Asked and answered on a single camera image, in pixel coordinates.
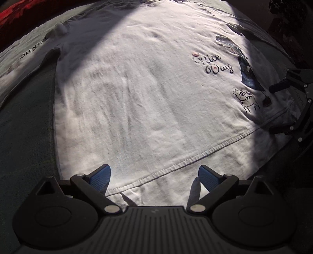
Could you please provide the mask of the white t-shirt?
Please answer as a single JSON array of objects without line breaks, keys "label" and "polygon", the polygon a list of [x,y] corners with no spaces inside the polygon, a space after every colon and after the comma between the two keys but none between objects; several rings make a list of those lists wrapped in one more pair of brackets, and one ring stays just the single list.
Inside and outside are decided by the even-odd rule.
[{"label": "white t-shirt", "polygon": [[51,52],[59,176],[108,164],[121,206],[186,205],[202,164],[249,178],[288,141],[268,128],[300,116],[268,90],[285,50],[229,3],[100,1],[51,20],[1,52],[1,106]]}]

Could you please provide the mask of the green plaid bed sheet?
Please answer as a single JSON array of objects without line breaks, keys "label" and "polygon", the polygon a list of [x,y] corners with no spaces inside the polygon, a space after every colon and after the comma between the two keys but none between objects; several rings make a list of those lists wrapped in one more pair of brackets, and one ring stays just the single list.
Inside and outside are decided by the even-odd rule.
[{"label": "green plaid bed sheet", "polygon": [[[131,13],[140,5],[149,6],[152,1],[99,1],[68,11],[71,15],[83,15],[96,7],[121,5]],[[294,67],[292,60],[276,46],[247,32],[246,38],[271,63],[280,78],[285,69]],[[11,226],[14,212],[37,181],[44,175],[58,178],[54,140],[54,75],[57,60],[47,67],[35,70],[13,88],[1,106],[1,253],[15,251],[19,243]],[[156,206],[181,205],[189,208],[200,197],[200,181],[195,178],[188,199],[169,203],[169,195],[155,198]]]}]

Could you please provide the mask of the red duvet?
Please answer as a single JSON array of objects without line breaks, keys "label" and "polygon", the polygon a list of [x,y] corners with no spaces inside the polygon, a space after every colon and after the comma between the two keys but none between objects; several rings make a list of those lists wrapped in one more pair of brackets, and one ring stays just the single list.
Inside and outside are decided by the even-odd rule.
[{"label": "red duvet", "polygon": [[20,18],[23,16],[23,12],[25,10],[29,10],[34,6],[43,3],[41,0],[24,0],[19,1],[7,9],[1,11],[1,27],[6,24],[12,23],[15,19]]}]

